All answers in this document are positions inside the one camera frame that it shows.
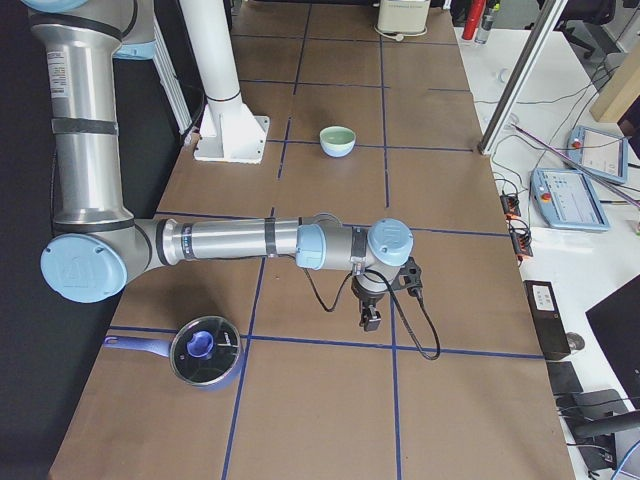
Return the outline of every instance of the blue tape line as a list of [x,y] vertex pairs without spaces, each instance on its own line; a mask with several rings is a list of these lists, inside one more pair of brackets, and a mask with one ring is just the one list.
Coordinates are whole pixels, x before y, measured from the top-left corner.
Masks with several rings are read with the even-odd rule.
[[258,285],[256,286],[256,294],[253,299],[253,308],[251,310],[251,322],[249,323],[249,333],[245,337],[247,346],[245,349],[244,365],[242,365],[242,372],[240,373],[240,380],[238,381],[238,392],[236,393],[236,400],[233,405],[233,416],[231,417],[231,428],[229,429],[229,439],[227,440],[227,450],[224,455],[224,466],[222,467],[221,480],[226,480],[229,474],[229,463],[231,461],[231,450],[233,449],[233,439],[236,432],[236,424],[238,421],[238,412],[240,410],[240,400],[242,398],[242,390],[244,387],[245,374],[247,372],[247,365],[249,364],[249,353],[251,351],[251,334],[253,332],[253,326],[256,320],[256,310],[258,308],[258,299],[260,298],[260,291],[262,289],[262,278],[264,274],[264,258],[260,262],[260,272],[258,273]]
[[319,40],[321,42],[352,42],[352,43],[378,43],[378,40],[358,40],[356,38],[323,38],[309,37],[309,40]]
[[398,386],[398,351],[396,344],[396,314],[393,302],[391,309],[391,360],[393,369],[393,416],[396,427],[396,479],[402,480],[402,437],[400,436],[400,393]]
[[394,150],[435,150],[435,151],[442,151],[442,152],[473,152],[472,148],[462,148],[462,147],[420,147],[420,146],[387,145],[386,148],[390,148]]
[[387,109],[384,97],[384,59],[382,55],[382,37],[378,39],[380,45],[380,92],[382,94],[382,142],[384,147],[384,205],[389,208],[391,205],[391,192],[389,188],[389,160],[387,158]]
[[291,128],[291,117],[287,120],[287,129],[284,132],[284,145],[282,146],[282,154],[280,155],[280,167],[278,167],[278,180],[282,178],[282,170],[284,169],[284,156],[287,153],[287,143],[289,143],[289,130]]
[[300,81],[300,69],[302,67],[302,57],[304,55],[304,47],[307,43],[307,32],[309,31],[309,19],[311,18],[311,9],[313,8],[313,4],[309,4],[309,11],[307,12],[307,22],[304,25],[304,37],[302,38],[302,47],[300,48],[300,59],[298,60],[298,69],[296,70],[296,83],[293,86],[293,94],[295,95],[298,91],[298,82]]
[[294,337],[271,337],[268,335],[252,335],[251,339],[261,340],[264,342],[303,343],[307,345],[331,345],[335,347],[376,348],[382,350],[391,350],[391,345],[384,345],[382,343],[343,342],[340,340],[319,340]]

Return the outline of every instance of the cardboard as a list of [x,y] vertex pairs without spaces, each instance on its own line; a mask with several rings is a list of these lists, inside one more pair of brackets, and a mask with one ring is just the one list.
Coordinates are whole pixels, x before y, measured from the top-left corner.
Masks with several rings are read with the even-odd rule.
[[184,148],[158,211],[264,218],[271,213],[282,144],[267,142],[257,165],[202,162]]
[[[295,82],[302,61],[302,81],[374,88],[298,85],[294,95],[291,84],[242,82],[279,142],[249,166],[196,162],[184,149],[159,210],[190,222],[261,218],[272,207],[279,217],[331,212],[349,224],[404,220],[418,229],[413,255],[443,346],[484,356],[445,352],[427,363],[404,350],[412,344],[388,297],[380,329],[364,333],[349,284],[335,313],[324,313],[288,258],[263,270],[261,260],[158,269],[127,286],[113,332],[172,338],[150,330],[222,315],[249,335],[241,394],[239,382],[203,392],[175,377],[168,359],[103,349],[53,480],[573,478],[544,362],[517,358],[540,352],[490,165],[472,153],[481,138],[473,98],[433,90],[465,86],[455,47],[433,45],[455,43],[451,18],[431,9],[427,35],[383,42],[393,83],[383,109],[372,12],[244,4],[233,37],[240,79]],[[334,41],[307,39],[302,52],[307,18],[308,37]],[[325,123],[355,127],[349,156],[327,157],[315,143]],[[457,233],[420,230],[429,228]],[[332,302],[345,272],[311,275]],[[432,346],[415,301],[399,296]],[[486,356],[496,352],[516,358]]]
[[321,212],[350,224],[371,225],[384,218],[384,151],[356,146],[348,156],[332,158],[320,145],[287,145],[276,215]]
[[382,54],[384,84],[390,88],[469,90],[460,49],[455,43],[386,42]]
[[253,342],[229,480],[395,478],[391,352]]
[[543,360],[398,352],[402,478],[575,478]]
[[300,85],[294,97],[289,140],[318,142],[331,125],[348,127],[358,145],[384,145],[379,88]]
[[[311,271],[320,296],[331,306],[345,272]],[[369,344],[391,344],[391,315],[388,299],[378,309],[382,325],[375,332],[364,332],[358,326],[360,309],[347,282],[335,312],[326,313],[317,302],[304,272],[293,260],[267,262],[258,306],[254,333],[272,337],[294,337]]]
[[308,16],[309,5],[303,3],[243,2],[230,33],[302,38]]
[[380,86],[380,46],[376,42],[307,40],[300,81]]
[[482,138],[469,92],[389,89],[385,110],[392,147],[473,151]]
[[302,39],[237,36],[231,44],[240,80],[295,81]]
[[103,347],[51,480],[220,478],[237,385],[205,392],[176,377],[168,358]]
[[307,38],[334,38],[377,42],[373,25],[378,21],[378,9],[359,5],[314,4],[309,18]]
[[389,215],[415,228],[507,233],[489,158],[390,150]]
[[[443,348],[542,355],[510,239],[431,232],[413,237],[424,302]],[[398,298],[423,346],[433,347],[415,299],[406,293]],[[395,319],[398,344],[413,346],[397,313]]]

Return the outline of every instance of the blue joint cap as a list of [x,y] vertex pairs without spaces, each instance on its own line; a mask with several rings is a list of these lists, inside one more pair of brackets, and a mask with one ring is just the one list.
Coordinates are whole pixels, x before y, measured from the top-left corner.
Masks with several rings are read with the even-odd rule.
[[39,12],[64,13],[81,7],[88,0],[22,0],[27,7]]
[[49,286],[64,298],[94,303],[111,297],[127,283],[127,267],[108,244],[70,233],[53,239],[40,257]]
[[156,55],[156,41],[123,44],[113,58],[120,60],[151,60]]
[[393,218],[377,221],[369,230],[367,241],[378,260],[391,267],[404,265],[413,248],[411,230]]
[[298,227],[296,265],[300,268],[320,270],[327,256],[327,240],[320,225]]

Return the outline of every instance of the black cable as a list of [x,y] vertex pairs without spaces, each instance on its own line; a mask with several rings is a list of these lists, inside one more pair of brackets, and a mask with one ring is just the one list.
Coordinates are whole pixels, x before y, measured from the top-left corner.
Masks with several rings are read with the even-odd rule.
[[639,398],[640,398],[640,395],[635,397],[615,398],[613,400],[607,400],[606,402],[600,402],[600,403],[589,403],[586,405],[572,405],[571,407],[564,407],[559,409],[558,413],[566,412],[567,410],[572,410],[574,408],[599,407],[600,405],[607,405],[609,403],[621,402],[623,400],[637,400]]
[[131,14],[131,21],[127,28],[122,31],[122,38],[125,38],[127,35],[131,33],[133,27],[136,26],[136,22],[138,21],[138,0],[133,0],[133,13]]
[[53,226],[53,215],[55,214],[55,196],[56,196],[56,168],[58,166],[58,149],[53,149],[53,155],[51,156],[51,184],[49,185],[49,226],[51,228],[51,238],[56,236],[55,228]]
[[394,305],[398,309],[398,314],[400,315],[400,319],[402,320],[402,323],[404,324],[404,328],[407,330],[407,333],[411,337],[411,340],[413,340],[413,343],[416,346],[416,348],[418,349],[418,352],[420,353],[420,355],[422,355],[422,357],[425,358],[426,360],[430,360],[430,361],[437,360],[440,357],[440,350],[441,350],[440,349],[440,338],[438,337],[438,332],[436,331],[436,327],[433,324],[433,321],[431,320],[431,317],[427,313],[427,309],[424,306],[424,301],[422,300],[422,294],[419,293],[418,296],[416,297],[416,299],[418,300],[418,305],[420,306],[420,310],[422,310],[422,314],[424,315],[424,318],[427,320],[427,323],[429,324],[429,327],[431,327],[431,331],[433,332],[433,339],[435,340],[435,343],[436,343],[436,351],[435,351],[435,353],[433,355],[429,355],[427,352],[424,351],[424,348],[420,344],[420,341],[418,340],[418,337],[416,337],[416,334],[413,332],[413,329],[409,325],[407,317],[405,316],[404,311],[402,310],[402,306],[400,305],[400,302],[398,301],[398,297],[396,296],[396,293],[393,291],[393,287],[391,286],[391,284],[389,284],[389,281],[385,278],[385,276],[382,275],[381,273],[376,272],[375,270],[371,270],[369,268],[367,268],[365,270],[365,273],[371,273],[371,274],[377,276],[378,278],[380,278],[380,280],[382,280],[384,282],[385,286],[387,287],[387,291],[389,292],[389,295],[391,296],[391,299],[393,300]]
[[340,288],[338,288],[338,293],[336,294],[336,298],[333,301],[333,305],[331,305],[330,307],[327,307],[327,305],[322,300],[322,297],[320,297],[320,293],[318,292],[318,289],[316,288],[316,284],[314,283],[313,278],[311,278],[311,275],[309,274],[309,270],[306,269],[306,268],[303,268],[302,271],[307,276],[307,279],[309,280],[309,283],[311,284],[311,289],[313,290],[313,294],[316,296],[316,300],[318,300],[318,303],[320,303],[320,306],[322,307],[322,309],[327,313],[332,313],[333,311],[335,311],[336,306],[338,305],[338,302],[340,301],[340,296],[342,295],[342,290],[344,289],[344,286],[346,285],[347,280],[349,280],[349,278],[351,278],[352,273],[349,272],[344,277],[344,280],[342,280],[342,283],[340,284]]
[[633,188],[633,187],[627,187],[626,185],[620,185],[620,188],[626,188],[627,190],[631,190],[633,192],[639,192],[640,193],[640,189]]

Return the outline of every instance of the pot handle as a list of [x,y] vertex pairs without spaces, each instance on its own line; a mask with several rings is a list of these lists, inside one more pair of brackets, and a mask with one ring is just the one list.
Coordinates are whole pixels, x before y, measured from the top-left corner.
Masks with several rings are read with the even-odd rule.
[[140,337],[119,337],[108,335],[104,338],[102,345],[107,348],[122,348],[124,350],[140,350],[151,352],[161,357],[169,357],[171,342],[167,340],[154,340]]

